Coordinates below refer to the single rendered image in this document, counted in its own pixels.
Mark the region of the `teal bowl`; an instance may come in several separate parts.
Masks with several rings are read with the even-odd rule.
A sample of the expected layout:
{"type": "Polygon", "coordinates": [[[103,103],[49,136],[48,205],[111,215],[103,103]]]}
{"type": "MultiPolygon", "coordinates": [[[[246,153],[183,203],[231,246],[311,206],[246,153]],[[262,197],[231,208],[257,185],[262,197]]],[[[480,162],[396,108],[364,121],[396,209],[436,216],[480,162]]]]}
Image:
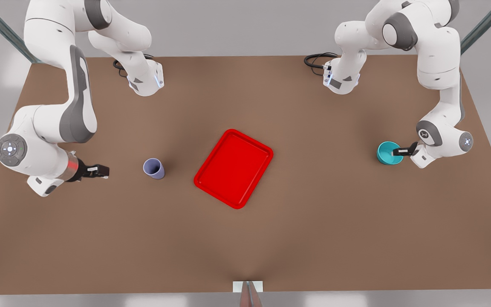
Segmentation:
{"type": "Polygon", "coordinates": [[[403,156],[394,156],[393,150],[400,148],[395,142],[382,142],[377,149],[376,156],[380,163],[384,165],[397,165],[403,161],[403,156]]]}

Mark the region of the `lavender cup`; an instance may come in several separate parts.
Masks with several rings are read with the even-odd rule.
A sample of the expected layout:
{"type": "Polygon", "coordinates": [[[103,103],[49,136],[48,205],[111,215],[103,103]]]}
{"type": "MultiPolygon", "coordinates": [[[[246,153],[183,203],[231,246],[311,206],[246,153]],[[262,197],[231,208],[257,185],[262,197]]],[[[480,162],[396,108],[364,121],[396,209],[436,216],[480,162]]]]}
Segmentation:
{"type": "Polygon", "coordinates": [[[165,169],[158,159],[147,159],[143,164],[143,171],[153,179],[160,180],[165,177],[165,169]]]}

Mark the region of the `red rectangular tray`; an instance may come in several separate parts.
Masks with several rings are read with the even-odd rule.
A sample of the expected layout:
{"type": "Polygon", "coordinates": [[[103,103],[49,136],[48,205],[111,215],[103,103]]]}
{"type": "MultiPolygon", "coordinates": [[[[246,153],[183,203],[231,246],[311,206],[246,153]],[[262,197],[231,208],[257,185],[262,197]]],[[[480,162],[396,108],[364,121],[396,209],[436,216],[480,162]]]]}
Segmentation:
{"type": "Polygon", "coordinates": [[[194,184],[234,208],[245,206],[263,176],[273,150],[230,129],[224,132],[194,177],[194,184]]]}

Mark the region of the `silver frame post with foot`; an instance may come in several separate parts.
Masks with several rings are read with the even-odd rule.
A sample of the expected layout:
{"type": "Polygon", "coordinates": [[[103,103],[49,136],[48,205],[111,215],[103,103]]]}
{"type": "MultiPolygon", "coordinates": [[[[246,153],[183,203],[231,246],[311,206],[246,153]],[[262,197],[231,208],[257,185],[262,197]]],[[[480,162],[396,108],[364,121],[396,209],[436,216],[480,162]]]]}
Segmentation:
{"type": "Polygon", "coordinates": [[[259,297],[263,281],[233,281],[233,292],[240,292],[240,307],[263,307],[259,297]]]}

